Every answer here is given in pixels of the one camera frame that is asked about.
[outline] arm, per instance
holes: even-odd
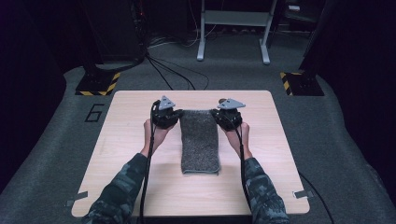
[[[244,145],[245,178],[251,205],[253,223],[290,223],[285,204],[260,164],[248,147],[249,126],[243,122],[238,127]],[[235,131],[225,132],[230,145],[240,157],[240,142]]]
[[[255,158],[245,160],[245,177],[253,223],[290,223],[282,198]]]
[[[142,150],[123,165],[113,180],[105,186],[99,198],[92,204],[90,212],[82,219],[82,223],[126,223],[131,217],[147,169],[151,137],[149,119],[144,127],[145,145]],[[153,153],[172,128],[156,129]]]

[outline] black curtain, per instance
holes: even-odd
[[[346,129],[396,204],[396,34],[391,1],[328,0],[301,68],[323,77]]]
[[[21,0],[1,1],[0,28],[3,191],[44,132],[63,99],[66,84],[57,60]]]
[[[83,0],[22,0],[63,73],[82,62],[103,63]]]

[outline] yellow and black hazard tape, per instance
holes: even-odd
[[[290,84],[288,82],[288,79],[287,79],[286,75],[299,76],[300,74],[301,73],[284,73],[284,72],[280,73],[280,77],[282,78],[282,82],[283,82],[283,87],[285,88],[285,91],[286,91],[287,95],[293,95],[293,92],[291,91]]]
[[[111,80],[110,85],[108,86],[106,91],[76,91],[76,95],[109,95],[113,92],[114,88],[116,88],[117,81],[119,80],[120,73],[114,75],[113,79]]]

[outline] gray floor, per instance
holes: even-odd
[[[270,91],[296,165],[319,191],[335,223],[396,223],[395,207],[347,133],[332,88],[318,77],[325,92],[323,97],[291,97],[285,93],[279,73],[298,72],[307,39],[300,35],[276,35],[269,49],[271,64],[266,66],[261,61],[259,38],[234,35],[209,40],[203,62],[196,61],[198,43],[189,48],[179,44],[161,45],[150,48],[149,53],[205,74],[209,79],[207,90]],[[189,78],[197,90],[205,87],[206,79],[202,75],[167,65]],[[78,218],[70,214],[71,208],[64,204],[78,193],[113,95],[74,95],[83,75],[82,68],[64,74],[67,90],[63,101],[32,153],[0,196],[0,223],[78,223]],[[180,77],[170,74],[165,77],[175,90],[188,88]],[[145,60],[121,73],[115,91],[120,90],[167,91],[169,88]],[[102,116],[98,122],[84,122],[94,104],[103,104],[97,107],[103,110]],[[302,181],[305,189],[312,190]],[[318,196],[309,203],[311,209],[307,214],[290,216],[292,223],[331,223]],[[213,223],[232,220],[226,217]],[[200,221],[191,218],[183,219],[182,223]]]

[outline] gray cloth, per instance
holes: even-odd
[[[219,135],[209,110],[184,110],[180,118],[183,174],[218,174]]]

